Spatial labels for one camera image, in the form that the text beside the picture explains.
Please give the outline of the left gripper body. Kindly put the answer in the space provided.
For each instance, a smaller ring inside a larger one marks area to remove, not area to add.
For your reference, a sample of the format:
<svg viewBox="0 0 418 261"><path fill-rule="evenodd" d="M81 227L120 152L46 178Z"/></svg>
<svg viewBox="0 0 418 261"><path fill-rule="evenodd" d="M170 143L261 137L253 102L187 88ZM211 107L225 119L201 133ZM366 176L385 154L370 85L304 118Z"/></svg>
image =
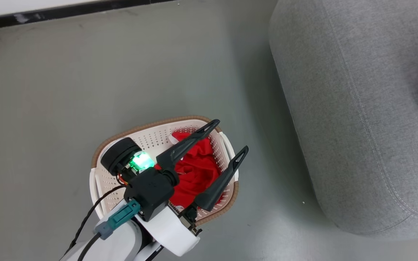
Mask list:
<svg viewBox="0 0 418 261"><path fill-rule="evenodd" d="M147 154L131 138L124 138L112 145L103 154L100 162L111 175L122 175L128 186L128 182L144 170L150 167L156 168L152 163L140 162L141 157L146 156ZM126 221L135 218L158 245L167 248L176 256L186 254L199 243L199 237L193 232L196 207L190 208L190 215L187 218L188 225L186 226L181 222L181 217L169 207L170 200L167 207L149 222L145 222L141 218L141 206L136 200L124 201L125 204L111 214L105 224L100 226L100 234L103 239L111 235Z"/></svg>

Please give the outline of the white brown-rimmed laundry basket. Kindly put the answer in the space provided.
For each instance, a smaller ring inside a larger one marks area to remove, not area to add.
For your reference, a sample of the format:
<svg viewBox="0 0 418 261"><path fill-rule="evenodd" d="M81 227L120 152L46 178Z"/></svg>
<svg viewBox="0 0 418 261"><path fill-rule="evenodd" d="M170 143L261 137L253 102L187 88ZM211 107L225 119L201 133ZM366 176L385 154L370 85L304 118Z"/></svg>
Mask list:
<svg viewBox="0 0 418 261"><path fill-rule="evenodd" d="M95 203L106 192L118 186L116 178L111 175L106 168L101 165L100 159L103 154L118 140L129 137L137 143L141 149L147 152L152 158L156 158L161 152L164 152L172 146L169 136L174 132L195 132L210 121L207 117L187 116L156 121L142 126L128 129L124 132L116 134L103 141L96 149L92 162L91 172L89 176L89 186L91 200ZM229 161L236 155L234 149L222 132L220 127L216 127L209 135L211 146L214 150L214 159L221 171L225 170ZM196 226L199 227L215 218L223 215L233 206L237 199L239 190L239 173L236 172L234 177L225 188L222 194L221 202L217 203L212 211L199 209L196 218Z"/></svg>

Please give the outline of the red shorts with white trim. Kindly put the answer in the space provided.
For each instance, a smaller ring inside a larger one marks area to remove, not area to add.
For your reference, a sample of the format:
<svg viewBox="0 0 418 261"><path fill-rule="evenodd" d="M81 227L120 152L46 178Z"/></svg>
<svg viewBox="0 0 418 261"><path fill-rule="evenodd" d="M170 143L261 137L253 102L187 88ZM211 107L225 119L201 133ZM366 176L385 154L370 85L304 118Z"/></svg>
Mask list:
<svg viewBox="0 0 418 261"><path fill-rule="evenodd" d="M170 202L179 211L189 207L221 174L213 153L211 140L206 137L177 162L175 171L180 182Z"/></svg>

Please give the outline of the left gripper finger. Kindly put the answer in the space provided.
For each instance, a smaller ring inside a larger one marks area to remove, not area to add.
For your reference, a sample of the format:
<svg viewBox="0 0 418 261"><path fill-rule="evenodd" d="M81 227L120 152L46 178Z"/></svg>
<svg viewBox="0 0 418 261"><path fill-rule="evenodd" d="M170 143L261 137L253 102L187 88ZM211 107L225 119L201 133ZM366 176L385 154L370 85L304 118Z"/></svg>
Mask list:
<svg viewBox="0 0 418 261"><path fill-rule="evenodd" d="M161 171L174 171L176 164L183 158L200 140L204 140L219 125L220 120L214 119L202 126L197 131L179 141L172 147L156 157L156 163Z"/></svg>
<svg viewBox="0 0 418 261"><path fill-rule="evenodd" d="M234 174L237 172L239 166L243 162L247 153L249 152L249 147L243 147L228 163L227 168L222 172L221 175L202 193L197 195L194 199L194 205L199 208L212 211L215 204L218 202L223 191L234 177Z"/></svg>

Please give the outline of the grey fabric sofa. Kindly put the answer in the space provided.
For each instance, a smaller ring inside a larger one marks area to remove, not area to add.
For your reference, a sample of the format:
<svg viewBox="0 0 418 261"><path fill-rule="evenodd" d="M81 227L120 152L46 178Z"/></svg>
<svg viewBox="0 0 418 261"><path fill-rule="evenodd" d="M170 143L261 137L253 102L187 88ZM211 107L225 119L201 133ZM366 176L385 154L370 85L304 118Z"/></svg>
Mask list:
<svg viewBox="0 0 418 261"><path fill-rule="evenodd" d="M278 0L269 44L324 215L418 238L418 0Z"/></svg>

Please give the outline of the black baseboard strip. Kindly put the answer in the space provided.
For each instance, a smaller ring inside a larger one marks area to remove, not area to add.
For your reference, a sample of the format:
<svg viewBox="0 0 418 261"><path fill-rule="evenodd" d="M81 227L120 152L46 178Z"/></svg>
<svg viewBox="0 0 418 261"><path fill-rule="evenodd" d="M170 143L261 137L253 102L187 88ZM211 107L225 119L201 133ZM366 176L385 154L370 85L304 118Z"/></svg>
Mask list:
<svg viewBox="0 0 418 261"><path fill-rule="evenodd" d="M179 0L100 0L0 15L0 28Z"/></svg>

